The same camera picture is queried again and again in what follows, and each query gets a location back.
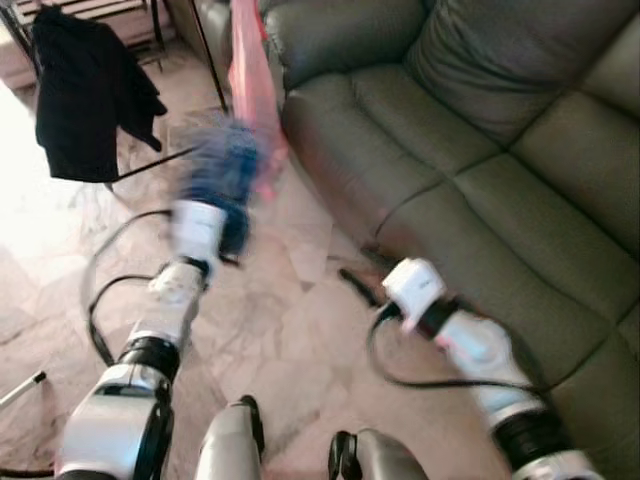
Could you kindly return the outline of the white slatted wooden rack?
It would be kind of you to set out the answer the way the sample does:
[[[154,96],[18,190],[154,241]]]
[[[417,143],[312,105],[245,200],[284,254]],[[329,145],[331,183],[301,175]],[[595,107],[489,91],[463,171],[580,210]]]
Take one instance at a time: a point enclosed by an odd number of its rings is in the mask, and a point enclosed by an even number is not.
[[[44,6],[113,28],[141,64],[164,68],[166,51],[177,42],[170,5],[172,0],[0,0],[0,83],[10,90],[36,83],[32,32]]]

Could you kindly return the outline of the silver left robot leg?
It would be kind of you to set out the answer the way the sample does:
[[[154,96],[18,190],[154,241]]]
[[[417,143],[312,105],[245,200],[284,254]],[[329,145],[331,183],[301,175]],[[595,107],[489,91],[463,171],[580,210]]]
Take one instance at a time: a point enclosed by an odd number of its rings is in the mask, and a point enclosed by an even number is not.
[[[259,403],[242,396],[210,422],[193,480],[262,480],[264,451]]]

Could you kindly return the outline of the dark navy garment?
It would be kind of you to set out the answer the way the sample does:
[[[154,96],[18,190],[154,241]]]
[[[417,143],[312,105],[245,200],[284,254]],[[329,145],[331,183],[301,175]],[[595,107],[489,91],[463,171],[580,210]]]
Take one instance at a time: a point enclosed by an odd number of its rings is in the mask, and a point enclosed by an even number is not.
[[[33,19],[31,38],[40,70],[35,137],[50,177],[113,183],[120,177],[120,132],[163,151],[154,123],[168,109],[113,28],[45,6]]]

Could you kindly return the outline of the black metal drying rack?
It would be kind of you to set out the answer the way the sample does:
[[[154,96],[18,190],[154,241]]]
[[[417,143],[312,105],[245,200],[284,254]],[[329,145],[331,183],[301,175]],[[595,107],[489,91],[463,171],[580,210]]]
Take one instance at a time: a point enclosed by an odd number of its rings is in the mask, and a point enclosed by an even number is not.
[[[36,58],[36,51],[32,44],[29,26],[20,19],[22,13],[20,13],[19,4],[23,3],[23,1],[27,1],[28,4],[40,3],[40,0],[0,0],[0,23],[4,24],[10,41],[23,52],[24,59],[28,61],[29,69],[31,69],[33,78],[31,84],[33,87],[38,87],[38,79],[41,77],[41,65],[38,64]],[[221,78],[219,74],[218,58],[216,58],[210,46],[209,36],[207,36],[200,13],[198,13],[196,0],[187,0],[187,3],[189,4],[189,9],[192,10],[192,22],[195,23],[198,37],[200,37],[201,45],[204,47],[206,67],[207,70],[209,70],[211,82],[214,84],[214,91],[216,95],[218,95],[220,109],[223,113],[229,113],[230,106],[228,105],[223,78]],[[163,166],[170,163],[170,161],[177,160],[178,157],[191,155],[193,151],[195,151],[195,146],[183,148],[183,150],[175,151],[174,154],[159,157],[159,159],[152,161],[152,163],[142,165],[140,168],[134,170],[129,170],[129,172],[124,172],[113,180],[101,182],[101,186],[104,187],[106,191],[115,193],[115,183],[120,182],[120,180],[137,177],[137,175],[148,172],[148,170],[152,170],[156,168],[156,166]]]

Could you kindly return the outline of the pink garment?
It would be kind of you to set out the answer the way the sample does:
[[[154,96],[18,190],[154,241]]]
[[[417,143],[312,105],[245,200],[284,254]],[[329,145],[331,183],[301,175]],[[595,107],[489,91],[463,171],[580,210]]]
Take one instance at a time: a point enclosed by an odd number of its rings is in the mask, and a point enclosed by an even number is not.
[[[260,147],[256,191],[265,200],[273,200],[289,148],[280,125],[259,0],[230,0],[229,38],[232,60],[228,79],[234,115],[251,129]]]

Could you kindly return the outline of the silver robot leg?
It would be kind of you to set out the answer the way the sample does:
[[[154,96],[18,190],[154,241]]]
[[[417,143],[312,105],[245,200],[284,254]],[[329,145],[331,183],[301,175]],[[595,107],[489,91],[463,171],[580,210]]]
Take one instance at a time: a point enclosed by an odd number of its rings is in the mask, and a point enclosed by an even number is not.
[[[329,480],[429,480],[406,445],[371,428],[335,433],[326,470]]]
[[[210,422],[193,480],[262,480],[264,451],[259,403],[242,396]]]

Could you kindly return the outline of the blue plaid garment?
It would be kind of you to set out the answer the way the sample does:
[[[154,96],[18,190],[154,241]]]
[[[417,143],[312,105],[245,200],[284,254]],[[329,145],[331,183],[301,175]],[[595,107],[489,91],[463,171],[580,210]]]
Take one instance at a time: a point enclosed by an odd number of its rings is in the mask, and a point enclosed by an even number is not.
[[[214,123],[197,129],[189,156],[178,198],[224,212],[218,257],[236,264],[250,239],[250,200],[264,159],[261,143],[241,120],[215,116]]]

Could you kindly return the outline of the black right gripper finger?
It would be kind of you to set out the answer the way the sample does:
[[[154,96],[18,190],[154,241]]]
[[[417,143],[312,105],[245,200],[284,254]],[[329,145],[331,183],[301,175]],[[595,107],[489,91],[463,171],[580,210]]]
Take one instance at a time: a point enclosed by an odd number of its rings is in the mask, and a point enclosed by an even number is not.
[[[357,271],[348,268],[339,268],[337,275],[367,306],[379,307],[383,305],[385,301],[384,294],[381,293],[380,289],[376,288],[375,285],[367,283],[364,276],[357,273]]]

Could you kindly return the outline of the silver right robot leg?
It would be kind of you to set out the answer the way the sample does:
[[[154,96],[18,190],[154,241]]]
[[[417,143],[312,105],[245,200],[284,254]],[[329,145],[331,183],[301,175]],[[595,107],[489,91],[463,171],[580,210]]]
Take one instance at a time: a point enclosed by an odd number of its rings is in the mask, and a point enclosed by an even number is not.
[[[335,433],[326,470],[329,480],[429,480],[406,445],[371,428]]]

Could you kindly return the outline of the grey-green leather sofa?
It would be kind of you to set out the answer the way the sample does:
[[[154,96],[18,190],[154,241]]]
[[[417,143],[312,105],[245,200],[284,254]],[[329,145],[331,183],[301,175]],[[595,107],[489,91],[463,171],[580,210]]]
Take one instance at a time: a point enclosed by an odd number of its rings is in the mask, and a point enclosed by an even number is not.
[[[259,0],[282,129],[366,251],[502,323],[572,443],[639,480],[640,8]]]

